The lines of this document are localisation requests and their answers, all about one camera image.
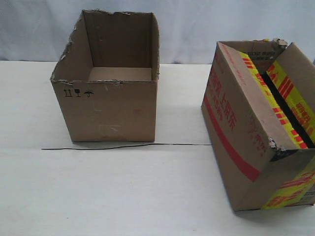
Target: white surface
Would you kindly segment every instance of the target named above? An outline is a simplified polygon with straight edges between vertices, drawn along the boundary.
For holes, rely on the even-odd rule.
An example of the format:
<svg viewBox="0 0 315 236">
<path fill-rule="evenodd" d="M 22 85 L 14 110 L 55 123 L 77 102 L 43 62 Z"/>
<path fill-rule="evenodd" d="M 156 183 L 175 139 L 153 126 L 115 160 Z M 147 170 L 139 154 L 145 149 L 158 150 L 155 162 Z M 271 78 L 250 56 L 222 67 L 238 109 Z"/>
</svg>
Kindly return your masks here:
<svg viewBox="0 0 315 236">
<path fill-rule="evenodd" d="M 211 146 L 41 150 L 94 147 L 69 141 L 53 66 L 0 61 L 0 235 L 314 235 L 315 207 L 233 213 Z M 209 144 L 209 69 L 161 65 L 157 142 Z"/>
<path fill-rule="evenodd" d="M 82 9 L 154 12 L 161 63 L 212 61 L 216 41 L 280 37 L 315 57 L 314 0 L 0 0 L 0 59 L 59 59 Z"/>
</svg>

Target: white backdrop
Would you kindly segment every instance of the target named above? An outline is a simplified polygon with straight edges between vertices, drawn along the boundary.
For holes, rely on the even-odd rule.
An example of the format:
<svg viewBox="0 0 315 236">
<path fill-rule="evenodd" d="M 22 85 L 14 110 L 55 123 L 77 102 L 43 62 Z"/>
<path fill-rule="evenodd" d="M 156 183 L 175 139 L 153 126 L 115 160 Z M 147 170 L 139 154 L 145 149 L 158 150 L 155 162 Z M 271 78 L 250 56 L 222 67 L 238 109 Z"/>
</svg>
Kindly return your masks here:
<svg viewBox="0 0 315 236">
<path fill-rule="evenodd" d="M 210 63 L 218 40 L 274 37 L 315 56 L 314 0 L 0 0 L 0 59 L 58 60 L 83 8 L 154 12 L 161 63 Z"/>
</svg>

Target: open cardboard box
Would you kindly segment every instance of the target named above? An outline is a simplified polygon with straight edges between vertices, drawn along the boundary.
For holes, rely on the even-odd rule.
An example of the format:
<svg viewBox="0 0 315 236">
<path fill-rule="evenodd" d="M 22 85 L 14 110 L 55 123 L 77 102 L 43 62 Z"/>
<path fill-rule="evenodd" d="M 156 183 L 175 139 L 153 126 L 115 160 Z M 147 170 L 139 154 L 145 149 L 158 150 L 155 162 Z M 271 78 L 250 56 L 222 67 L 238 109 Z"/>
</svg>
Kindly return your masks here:
<svg viewBox="0 0 315 236">
<path fill-rule="evenodd" d="M 234 210 L 315 202 L 315 67 L 286 46 L 217 43 L 202 112 Z"/>
<path fill-rule="evenodd" d="M 154 141 L 153 13 L 83 10 L 51 77 L 72 141 Z"/>
</svg>

